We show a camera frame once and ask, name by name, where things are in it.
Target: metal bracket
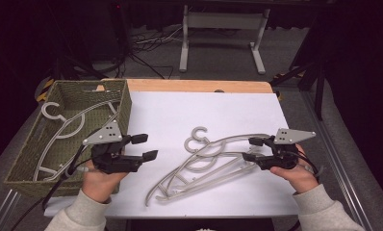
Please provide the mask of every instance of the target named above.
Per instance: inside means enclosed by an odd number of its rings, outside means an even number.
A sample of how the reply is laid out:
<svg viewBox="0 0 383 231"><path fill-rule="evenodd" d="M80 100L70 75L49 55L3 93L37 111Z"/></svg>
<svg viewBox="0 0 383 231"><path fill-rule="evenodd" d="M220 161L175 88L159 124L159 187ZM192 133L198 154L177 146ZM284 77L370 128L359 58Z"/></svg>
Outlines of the metal bracket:
<svg viewBox="0 0 383 231"><path fill-rule="evenodd" d="M108 123L97 132L83 140L83 145L109 143L116 141L122 141L122 135L116 120L114 120L113 122Z"/></svg>
<svg viewBox="0 0 383 231"><path fill-rule="evenodd" d="M315 137L317 134L315 132L304 132L286 128L278 129L276 133L275 140L273 141L275 144L293 144L300 141L305 141L310 138Z"/></svg>

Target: table leg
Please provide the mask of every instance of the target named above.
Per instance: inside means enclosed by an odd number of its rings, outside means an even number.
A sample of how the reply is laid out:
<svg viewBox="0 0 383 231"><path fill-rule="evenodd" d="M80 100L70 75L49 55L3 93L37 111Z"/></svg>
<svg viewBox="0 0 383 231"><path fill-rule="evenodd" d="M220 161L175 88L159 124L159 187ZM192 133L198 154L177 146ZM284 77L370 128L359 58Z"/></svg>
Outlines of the table leg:
<svg viewBox="0 0 383 231"><path fill-rule="evenodd" d="M258 48L260 47L261 39L263 38L264 31L267 26L269 15L269 9L264 10L263 18L260 23L260 27L258 28L258 37L255 42L250 42L252 56L254 57L255 65L257 66L257 70L259 74L265 74L266 69L264 68L263 60L261 59L260 52Z"/></svg>
<svg viewBox="0 0 383 231"><path fill-rule="evenodd" d="M189 55L189 40L188 40L188 18L189 18L189 8L185 5L183 12L183 43L182 43L182 53L180 55L180 72L186 72L188 69L188 55Z"/></svg>

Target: basket handle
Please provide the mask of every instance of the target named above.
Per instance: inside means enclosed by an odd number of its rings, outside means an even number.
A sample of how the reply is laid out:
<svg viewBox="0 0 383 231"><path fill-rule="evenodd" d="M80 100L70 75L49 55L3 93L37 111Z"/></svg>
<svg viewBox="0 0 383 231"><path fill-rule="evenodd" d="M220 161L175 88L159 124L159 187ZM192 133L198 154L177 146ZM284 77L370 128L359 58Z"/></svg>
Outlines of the basket handle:
<svg viewBox="0 0 383 231"><path fill-rule="evenodd" d="M96 83L86 82L82 84L81 90L83 92L103 92L108 90L108 88L106 85L100 82L96 82Z"/></svg>

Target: wrist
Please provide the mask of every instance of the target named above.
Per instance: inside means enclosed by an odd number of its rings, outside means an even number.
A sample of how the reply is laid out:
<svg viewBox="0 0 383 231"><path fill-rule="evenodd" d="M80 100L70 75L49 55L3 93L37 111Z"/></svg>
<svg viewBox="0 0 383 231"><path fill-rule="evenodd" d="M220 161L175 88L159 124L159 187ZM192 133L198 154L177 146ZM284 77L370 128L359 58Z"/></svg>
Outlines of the wrist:
<svg viewBox="0 0 383 231"><path fill-rule="evenodd" d="M294 187L297 193L306 193L315 187L319 185L317 179L313 176L307 178L307 179L300 179L297 181L290 182L291 185Z"/></svg>
<svg viewBox="0 0 383 231"><path fill-rule="evenodd" d="M114 189L108 189L105 186L83 184L82 191L90 199L105 204L109 201Z"/></svg>

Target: wooden tabletop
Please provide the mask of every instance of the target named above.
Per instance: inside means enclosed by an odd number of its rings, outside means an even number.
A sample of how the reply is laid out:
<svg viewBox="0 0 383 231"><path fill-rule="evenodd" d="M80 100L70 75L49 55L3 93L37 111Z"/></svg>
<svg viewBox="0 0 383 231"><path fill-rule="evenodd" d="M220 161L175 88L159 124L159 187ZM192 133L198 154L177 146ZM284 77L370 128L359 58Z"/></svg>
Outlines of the wooden tabletop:
<svg viewBox="0 0 383 231"><path fill-rule="evenodd" d="M163 80L163 79L127 79L130 91L192 91L239 93L272 93L267 82L249 81L209 81L209 80Z"/></svg>

